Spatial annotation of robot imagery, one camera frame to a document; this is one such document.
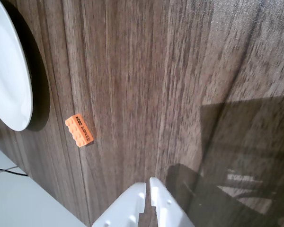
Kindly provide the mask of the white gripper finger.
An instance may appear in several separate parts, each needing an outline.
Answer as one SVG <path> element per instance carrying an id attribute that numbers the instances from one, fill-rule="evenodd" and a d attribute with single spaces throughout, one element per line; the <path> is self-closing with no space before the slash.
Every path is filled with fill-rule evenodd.
<path id="1" fill-rule="evenodd" d="M 150 178 L 150 191 L 151 206 L 156 209 L 158 227 L 192 226 L 187 214 L 158 178 Z"/>
<path id="2" fill-rule="evenodd" d="M 93 223 L 94 227 L 137 227 L 144 213 L 146 183 L 135 183 L 124 191 Z"/>

